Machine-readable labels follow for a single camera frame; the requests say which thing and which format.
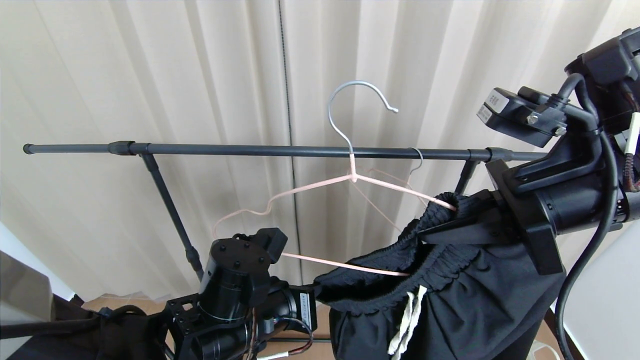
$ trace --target barcode sticker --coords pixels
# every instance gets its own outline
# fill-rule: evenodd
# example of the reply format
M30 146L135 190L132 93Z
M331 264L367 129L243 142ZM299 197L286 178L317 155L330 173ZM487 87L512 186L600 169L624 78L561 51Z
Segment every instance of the barcode sticker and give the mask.
M480 107L480 110L478 110L478 112L476 113L476 115L480 118L480 120L482 120L482 122L486 124L486 122L489 121L489 118L491 117L491 115L493 115L493 113L491 112L491 110L489 110L489 108L486 107L486 105L483 104Z
M311 304L309 304L309 295L300 293L300 317L302 322L311 329Z
M484 101L495 113L499 114L504 110L504 107L509 103L509 99L504 97L495 89L491 90L489 96Z

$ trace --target curtain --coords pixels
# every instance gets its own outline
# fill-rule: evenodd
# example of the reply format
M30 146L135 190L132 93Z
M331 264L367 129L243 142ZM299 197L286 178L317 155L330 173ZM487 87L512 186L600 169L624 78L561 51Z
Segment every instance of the curtain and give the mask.
M22 145L346 146L326 102L359 79L400 112L367 88L340 93L333 117L354 146L533 151L475 117L488 92L556 91L566 64L639 25L639 10L633 0L3 1L0 220L85 300L192 293L197 278L141 159L28 156ZM222 216L262 211L279 192L348 171L346 159L156 158L203 264ZM356 164L406 179L418 161ZM452 190L462 166L425 161L411 184L432 195ZM424 209L410 195L356 185L400 229ZM467 192L482 188L492 186L478 167ZM270 215L231 218L218 235L277 226L286 251L345 261L399 234L358 189L342 183L279 199ZM592 232L559 240L568 266ZM329 269L282 258L271 273L299 284Z

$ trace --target silver metal hook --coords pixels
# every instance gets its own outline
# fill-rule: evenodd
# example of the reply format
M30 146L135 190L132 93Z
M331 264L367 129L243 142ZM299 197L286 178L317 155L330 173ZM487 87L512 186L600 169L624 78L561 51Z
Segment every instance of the silver metal hook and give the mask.
M349 145L349 153L353 154L353 145L351 144L351 140L349 140L349 138L342 132L340 131L340 129L338 129L338 127L335 125L335 123L333 122L333 118L331 116L331 104L333 103L333 98L344 88L346 88L347 86L351 86L351 85L364 85L368 88L371 88L373 91L376 92L376 94L378 94L378 97L380 98L380 100L382 100L382 102L385 103L385 106L387 107L387 110L389 111L393 111L394 113L397 113L399 110L392 107L391 105L389 105L389 103L387 102L387 99L385 98L385 96L382 94L382 92L380 91L380 89L376 88L375 85L368 83L366 81L349 81L348 83L344 83L340 86L338 86L333 93L331 94L331 96L329 96L329 101L326 105L326 112L329 116L329 123L331 123L331 127L333 128L333 130L335 130L336 133L338 133L338 135L342 136L343 139L345 139L345 141L347 141L347 145Z
M409 171L409 177L411 177L411 174L414 171L418 170L422 166L422 163L424 162L424 158L422 157L422 151L420 151L420 150L418 150L418 149L416 149L414 147L410 147L409 149L413 149L413 150L417 151L418 154L420 155L420 165L418 165L418 167L415 167L415 168L411 169L411 171Z

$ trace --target metal screw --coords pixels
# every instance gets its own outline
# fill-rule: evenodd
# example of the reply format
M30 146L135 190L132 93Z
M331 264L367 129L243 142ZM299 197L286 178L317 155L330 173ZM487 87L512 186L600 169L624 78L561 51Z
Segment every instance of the metal screw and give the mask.
M533 125L533 124L535 124L537 122L538 122L538 116L537 115L531 114L531 115L527 116L527 124Z
M554 135L556 136L563 136L564 134L566 134L566 127L564 126L561 126L554 131Z

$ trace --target black clothes rack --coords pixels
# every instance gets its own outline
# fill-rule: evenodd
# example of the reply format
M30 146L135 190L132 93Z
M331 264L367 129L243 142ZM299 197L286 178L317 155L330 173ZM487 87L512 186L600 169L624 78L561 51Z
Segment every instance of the black clothes rack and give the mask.
M66 144L66 145L33 145L25 144L22 148L26 154L43 153L110 153L122 156L138 155L142 157L147 170L151 173L162 197L164 205L180 236L187 260L196 272L198 280L202 279L203 270L198 251L192 246L189 236L182 224L178 210L167 189L154 154L181 155L234 155L234 156L288 156L308 158L348 158L349 150L345 147L319 146L273 146L273 145L201 145L201 144L167 144L138 143L134 141L117 141L105 144ZM419 149L425 160L462 160L465 162L456 192L465 191L477 165L493 160L531 161L540 159L543 152L518 152L500 147L486 149ZM355 147L356 158L376 159L420 159L420 155L412 148Z

